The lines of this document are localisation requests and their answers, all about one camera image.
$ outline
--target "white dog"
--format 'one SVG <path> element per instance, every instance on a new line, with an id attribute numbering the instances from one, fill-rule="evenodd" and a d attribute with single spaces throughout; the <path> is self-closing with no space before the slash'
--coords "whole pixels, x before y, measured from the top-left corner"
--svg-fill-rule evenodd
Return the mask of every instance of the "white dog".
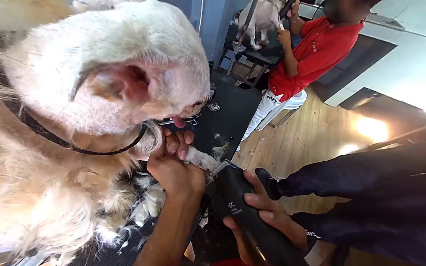
<path id="1" fill-rule="evenodd" d="M 246 30 L 249 36 L 251 46 L 254 50 L 262 48 L 261 45 L 268 45 L 267 31 L 275 28 L 284 30 L 284 26 L 279 21 L 279 11 L 284 6 L 285 0 L 258 0 L 254 13 L 252 14 L 251 22 Z M 241 12 L 238 20 L 238 35 L 240 38 L 243 33 L 244 24 L 248 17 L 249 10 L 251 9 L 252 1 Z M 256 32 L 261 33 L 261 40 L 256 44 Z"/>
<path id="2" fill-rule="evenodd" d="M 204 49 L 180 9 L 157 0 L 64 2 L 0 0 L 0 243 L 22 255 L 62 254 L 60 264 L 96 233 L 113 243 L 129 219 L 141 226 L 157 215 L 162 187 L 140 179 L 149 197 L 132 210 L 135 189 L 118 173 L 159 147 L 153 119 L 199 112 L 210 90 Z M 147 131 L 127 152 L 81 154 L 28 129 L 8 99 L 86 150 L 119 150 L 143 124 Z M 207 158 L 195 149 L 187 158 L 198 156 Z"/>

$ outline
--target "blue wall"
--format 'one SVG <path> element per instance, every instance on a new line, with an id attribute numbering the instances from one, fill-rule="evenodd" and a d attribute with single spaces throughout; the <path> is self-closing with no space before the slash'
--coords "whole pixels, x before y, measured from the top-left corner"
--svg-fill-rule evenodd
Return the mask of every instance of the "blue wall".
<path id="1" fill-rule="evenodd" d="M 163 1 L 179 7 L 192 22 L 193 26 L 198 29 L 201 0 Z M 204 0 L 200 37 L 209 61 L 218 62 L 231 19 L 236 11 L 245 8 L 249 2 L 250 0 Z"/>

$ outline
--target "bracelet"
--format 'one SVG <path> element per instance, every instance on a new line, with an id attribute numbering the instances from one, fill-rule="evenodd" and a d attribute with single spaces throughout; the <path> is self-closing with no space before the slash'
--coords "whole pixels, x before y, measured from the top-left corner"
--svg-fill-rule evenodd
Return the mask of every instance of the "bracelet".
<path id="1" fill-rule="evenodd" d="M 294 20 L 292 23 L 290 23 L 290 25 L 292 25 L 293 23 L 297 22 L 299 20 L 300 17 L 297 17 L 296 20 Z"/>

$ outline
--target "black table surface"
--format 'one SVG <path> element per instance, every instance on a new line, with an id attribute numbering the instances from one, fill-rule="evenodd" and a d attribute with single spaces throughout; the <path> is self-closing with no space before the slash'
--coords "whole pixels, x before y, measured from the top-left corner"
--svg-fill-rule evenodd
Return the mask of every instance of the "black table surface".
<path id="1" fill-rule="evenodd" d="M 211 82 L 216 87 L 216 95 L 213 102 L 218 103 L 220 110 L 211 112 L 208 107 L 205 107 L 200 112 L 201 116 L 197 118 L 198 125 L 187 124 L 182 129 L 169 126 L 169 129 L 173 131 L 192 130 L 195 133 L 195 148 L 208 154 L 211 154 L 213 147 L 223 146 L 225 142 L 228 142 L 230 148 L 224 158 L 232 159 L 252 116 L 256 112 L 262 94 L 258 89 L 245 90 L 234 87 L 222 70 L 213 73 Z M 198 225 L 214 191 L 214 183 L 209 184 L 192 228 Z M 91 243 L 86 250 L 77 256 L 71 265 L 132 266 L 140 252 L 136 247 L 141 239 L 145 239 L 153 232 L 156 222 L 157 218 L 150 218 L 142 228 L 134 230 L 129 238 L 128 245 L 121 250 L 120 247 L 105 247 L 100 250 L 95 242 Z"/>

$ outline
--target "dog's tongue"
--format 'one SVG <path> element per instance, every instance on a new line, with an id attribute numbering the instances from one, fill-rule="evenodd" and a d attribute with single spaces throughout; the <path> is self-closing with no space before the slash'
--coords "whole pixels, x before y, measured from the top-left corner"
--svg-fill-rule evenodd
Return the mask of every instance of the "dog's tongue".
<path id="1" fill-rule="evenodd" d="M 182 128 L 186 126 L 186 122 L 184 121 L 184 119 L 180 118 L 179 116 L 174 116 L 173 120 L 174 120 L 175 126 L 178 128 Z"/>

